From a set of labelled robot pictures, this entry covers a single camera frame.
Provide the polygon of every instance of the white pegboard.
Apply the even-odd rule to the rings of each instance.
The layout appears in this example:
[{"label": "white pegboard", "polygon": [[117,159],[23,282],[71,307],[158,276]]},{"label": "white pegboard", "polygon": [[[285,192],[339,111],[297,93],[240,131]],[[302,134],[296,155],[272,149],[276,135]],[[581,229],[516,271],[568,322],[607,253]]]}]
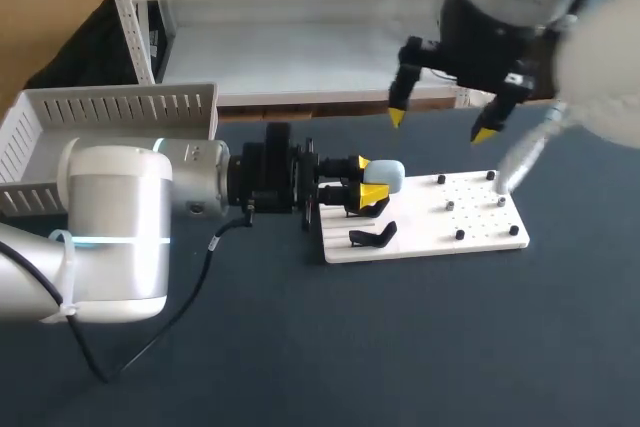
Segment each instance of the white pegboard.
[{"label": "white pegboard", "polygon": [[[487,171],[444,175],[443,185],[438,184],[438,175],[408,177],[402,191],[391,196],[377,219],[347,218],[342,207],[320,206],[327,262],[464,254],[529,245],[529,235],[513,199],[493,191]],[[500,197],[505,198],[504,207],[498,206]],[[446,209],[449,201],[455,203],[453,211]],[[351,246],[350,230],[379,234],[391,221],[396,222],[398,232],[385,248]],[[515,236],[509,233],[513,225],[519,228]],[[463,240],[456,240],[458,230],[465,231]]]},{"label": "white pegboard", "polygon": [[151,71],[151,60],[149,53],[145,50],[144,39],[142,38],[133,0],[115,1],[122,30],[129,47],[129,55],[138,77],[138,83],[141,85],[153,85],[155,79]]}]

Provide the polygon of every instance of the black connector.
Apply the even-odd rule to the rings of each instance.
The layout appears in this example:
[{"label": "black connector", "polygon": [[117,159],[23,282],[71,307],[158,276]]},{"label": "black connector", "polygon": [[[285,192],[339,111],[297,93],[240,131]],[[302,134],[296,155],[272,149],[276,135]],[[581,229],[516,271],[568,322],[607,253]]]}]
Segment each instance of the black connector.
[{"label": "black connector", "polygon": [[344,210],[346,210],[347,212],[347,217],[354,216],[354,217],[366,217],[368,219],[377,219],[382,215],[382,212],[384,212],[384,209],[387,208],[387,205],[389,205],[389,202],[391,202],[391,198],[387,197],[386,199],[382,199],[373,205],[367,205],[366,207],[363,207],[360,210],[350,210],[347,207],[345,207]]},{"label": "black connector", "polygon": [[389,222],[380,234],[371,234],[362,230],[349,231],[349,240],[353,247],[376,247],[382,249],[386,247],[391,239],[398,232],[398,226],[395,222]]}]

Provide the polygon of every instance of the black bracket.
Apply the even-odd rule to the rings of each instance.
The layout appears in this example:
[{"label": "black bracket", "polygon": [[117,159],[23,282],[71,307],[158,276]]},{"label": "black bracket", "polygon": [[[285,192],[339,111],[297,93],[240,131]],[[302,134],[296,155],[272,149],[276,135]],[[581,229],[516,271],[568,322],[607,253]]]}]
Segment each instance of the black bracket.
[{"label": "black bracket", "polygon": [[349,240],[352,247],[376,247],[382,249],[386,247],[391,239],[398,232],[398,226],[395,222],[389,222],[380,234],[370,234],[361,230],[350,230]]},{"label": "black bracket", "polygon": [[391,199],[387,197],[386,199],[379,200],[373,205],[367,205],[366,207],[363,207],[360,210],[351,210],[351,209],[348,209],[347,207],[345,207],[344,210],[347,212],[347,217],[353,216],[353,217],[366,217],[369,219],[377,219],[382,215],[382,212],[384,212],[384,209],[387,208],[387,205],[389,205],[390,201]]}]

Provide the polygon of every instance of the light blue object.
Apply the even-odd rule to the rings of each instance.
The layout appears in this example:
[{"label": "light blue object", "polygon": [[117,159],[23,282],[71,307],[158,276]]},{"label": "light blue object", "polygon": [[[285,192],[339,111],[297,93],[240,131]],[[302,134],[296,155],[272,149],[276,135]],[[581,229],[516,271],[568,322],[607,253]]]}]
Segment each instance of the light blue object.
[{"label": "light blue object", "polygon": [[162,237],[159,239],[145,239],[140,237],[74,237],[74,244],[136,244],[144,242],[157,242],[169,244],[171,239]]},{"label": "light blue object", "polygon": [[402,190],[404,182],[404,165],[397,160],[374,160],[364,169],[362,181],[365,184],[385,184],[389,186],[389,193],[395,194]]},{"label": "light blue object", "polygon": [[162,142],[164,142],[164,139],[158,139],[156,140],[155,144],[153,144],[153,150],[154,152],[158,152],[158,150],[160,150],[160,146],[162,145]]}]

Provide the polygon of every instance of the dark blue table surface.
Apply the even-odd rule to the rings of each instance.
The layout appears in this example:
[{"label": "dark blue table surface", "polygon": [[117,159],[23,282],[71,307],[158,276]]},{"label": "dark blue table surface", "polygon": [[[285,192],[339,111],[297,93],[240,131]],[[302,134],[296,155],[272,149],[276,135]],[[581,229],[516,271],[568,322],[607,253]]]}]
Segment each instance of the dark blue table surface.
[{"label": "dark blue table surface", "polygon": [[[495,168],[539,122],[520,109],[480,146],[476,111],[294,124],[327,156],[395,158],[408,175]],[[225,124],[238,151],[263,123]],[[259,216],[229,234],[183,321],[113,385],[90,376],[64,325],[0,325],[6,426],[637,426],[640,152],[576,129],[515,193],[523,251],[324,263],[319,232]],[[64,219],[20,220],[46,234]],[[105,364],[184,298],[217,223],[173,225],[157,319],[88,326]]]}]

